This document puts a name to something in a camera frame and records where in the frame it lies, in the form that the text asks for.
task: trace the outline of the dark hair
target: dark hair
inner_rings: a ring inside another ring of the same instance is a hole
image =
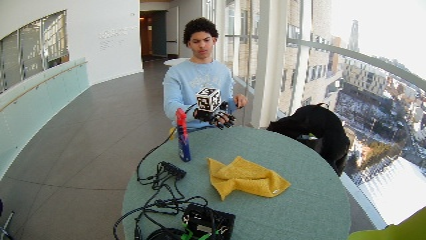
[[[186,23],[183,30],[183,44],[187,46],[191,34],[195,32],[206,32],[211,37],[218,37],[214,23],[206,18],[197,18]]]

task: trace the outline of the black backpack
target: black backpack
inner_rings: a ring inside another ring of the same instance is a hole
[[[298,108],[291,116],[270,122],[266,130],[295,139],[314,149],[340,176],[350,141],[340,119],[327,108],[321,107],[322,104]]]

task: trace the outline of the green tablecloth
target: green tablecloth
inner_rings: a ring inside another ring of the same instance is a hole
[[[209,207],[235,214],[233,240],[290,239],[343,240],[350,228],[350,205],[344,187],[321,156],[293,139],[246,127],[206,129],[189,135],[191,161],[178,157],[177,140],[166,142],[141,164],[141,177],[155,173],[157,163],[170,162],[186,171],[178,181],[185,197],[202,196]],[[289,189],[274,198],[233,191],[221,201],[210,184],[206,158],[229,164],[237,156],[274,170],[290,183]],[[127,184],[122,214],[143,206],[154,191],[135,181]],[[182,229],[181,215],[150,216],[163,226]],[[133,239],[134,217],[124,220],[126,239]],[[158,227],[141,220],[143,239]]]

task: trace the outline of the tiled floor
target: tiled floor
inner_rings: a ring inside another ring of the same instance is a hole
[[[113,239],[127,181],[143,154],[166,138],[162,61],[92,86],[36,134],[0,182],[9,232],[18,240]],[[247,125],[251,106],[239,111]],[[372,229],[352,206],[351,231]],[[124,239],[118,228],[120,239]]]

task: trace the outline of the light blue sweater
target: light blue sweater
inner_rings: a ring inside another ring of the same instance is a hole
[[[221,91],[221,101],[227,101],[229,112],[235,110],[233,100],[233,78],[229,68],[213,61],[206,64],[197,64],[186,60],[170,67],[167,70],[163,85],[163,112],[175,126],[175,110],[187,110],[190,105],[197,103],[195,94],[202,88],[215,88]],[[194,119],[193,111],[198,106],[193,106],[186,113],[187,129],[209,126],[207,122]]]

